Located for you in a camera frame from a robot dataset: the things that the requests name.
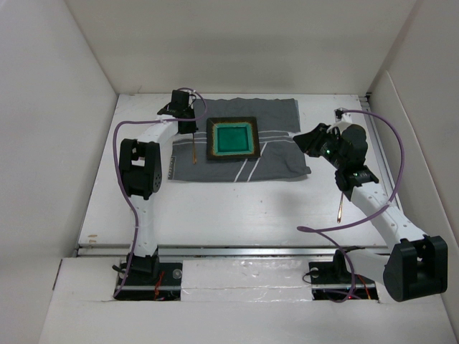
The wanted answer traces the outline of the grey striped cloth placemat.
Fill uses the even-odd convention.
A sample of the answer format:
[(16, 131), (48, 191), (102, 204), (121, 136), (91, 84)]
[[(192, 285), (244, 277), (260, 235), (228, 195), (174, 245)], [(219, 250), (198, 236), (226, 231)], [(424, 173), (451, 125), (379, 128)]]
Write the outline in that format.
[[(259, 158), (209, 161), (208, 118), (255, 117), (260, 139)], [(259, 98), (208, 100), (205, 118), (195, 133), (197, 164), (192, 163), (192, 135), (178, 135), (172, 143), (168, 179), (198, 183), (239, 183), (302, 178), (311, 169), (293, 141), (301, 131), (298, 102)]]

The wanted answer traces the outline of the copper fork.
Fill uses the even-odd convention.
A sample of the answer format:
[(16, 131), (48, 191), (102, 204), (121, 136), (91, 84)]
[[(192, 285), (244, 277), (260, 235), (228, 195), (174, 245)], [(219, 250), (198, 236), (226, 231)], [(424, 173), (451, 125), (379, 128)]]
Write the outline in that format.
[(196, 141), (195, 141), (195, 134), (194, 133), (192, 133), (191, 144), (192, 144), (192, 163), (194, 165), (196, 165), (197, 164), (197, 147), (196, 147)]

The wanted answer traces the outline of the square green ceramic plate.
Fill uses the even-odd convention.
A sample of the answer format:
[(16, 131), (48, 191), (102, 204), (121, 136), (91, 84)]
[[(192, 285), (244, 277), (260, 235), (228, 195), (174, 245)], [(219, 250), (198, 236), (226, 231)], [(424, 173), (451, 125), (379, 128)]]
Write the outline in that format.
[(260, 157), (255, 117), (208, 118), (206, 126), (209, 161)]

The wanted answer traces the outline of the copper spoon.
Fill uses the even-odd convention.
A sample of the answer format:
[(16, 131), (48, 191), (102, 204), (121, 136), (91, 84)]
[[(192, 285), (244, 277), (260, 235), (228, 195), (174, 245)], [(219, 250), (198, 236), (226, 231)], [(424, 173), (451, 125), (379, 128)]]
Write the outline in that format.
[(340, 202), (339, 202), (339, 208), (338, 208), (337, 217), (336, 217), (336, 222), (337, 222), (337, 224), (340, 224), (340, 223), (341, 223), (341, 220), (342, 220), (343, 205), (344, 205), (344, 193), (341, 192)]

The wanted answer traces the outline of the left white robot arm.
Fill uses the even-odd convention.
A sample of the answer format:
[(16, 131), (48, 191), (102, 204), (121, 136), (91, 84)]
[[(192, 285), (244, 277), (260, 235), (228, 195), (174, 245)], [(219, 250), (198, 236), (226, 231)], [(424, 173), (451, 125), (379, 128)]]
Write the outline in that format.
[(152, 257), (158, 246), (153, 231), (153, 200), (163, 180), (161, 147), (176, 135), (197, 132), (194, 101), (200, 96), (188, 87), (173, 90), (171, 100), (157, 112), (155, 120), (124, 121), (122, 125), (147, 125), (147, 129), (134, 139), (124, 139), (118, 154), (118, 184), (133, 210), (135, 234), (133, 255)]

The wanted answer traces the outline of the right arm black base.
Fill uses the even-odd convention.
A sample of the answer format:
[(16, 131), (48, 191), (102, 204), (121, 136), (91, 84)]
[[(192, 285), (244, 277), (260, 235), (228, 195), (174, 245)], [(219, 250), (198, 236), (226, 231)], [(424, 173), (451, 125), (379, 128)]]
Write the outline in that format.
[(313, 260), (308, 263), (309, 270), (303, 275), (302, 280), (311, 286), (314, 301), (379, 299), (375, 282), (367, 277), (355, 274), (354, 288), (351, 289), (352, 276), (346, 263), (347, 260), (339, 249), (329, 260)]

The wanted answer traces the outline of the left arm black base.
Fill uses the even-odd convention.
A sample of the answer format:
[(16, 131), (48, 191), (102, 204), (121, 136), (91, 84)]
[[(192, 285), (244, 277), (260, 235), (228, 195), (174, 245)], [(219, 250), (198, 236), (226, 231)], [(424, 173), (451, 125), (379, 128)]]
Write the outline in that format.
[(114, 299), (120, 301), (178, 301), (181, 298), (181, 262), (161, 262), (153, 256), (133, 255), (128, 261), (113, 265), (117, 272)]

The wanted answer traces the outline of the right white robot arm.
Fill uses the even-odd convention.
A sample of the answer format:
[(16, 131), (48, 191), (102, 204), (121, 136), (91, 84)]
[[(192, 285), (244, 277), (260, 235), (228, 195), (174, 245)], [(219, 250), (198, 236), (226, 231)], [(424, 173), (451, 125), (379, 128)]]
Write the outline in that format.
[(429, 236), (391, 205), (379, 179), (366, 166), (366, 132), (359, 125), (344, 130), (320, 123), (294, 142), (309, 157), (323, 157), (335, 169), (339, 190), (370, 218), (390, 254), (380, 256), (354, 249), (331, 265), (339, 282), (356, 274), (383, 284), (390, 297), (403, 302), (444, 293), (448, 288), (448, 245)]

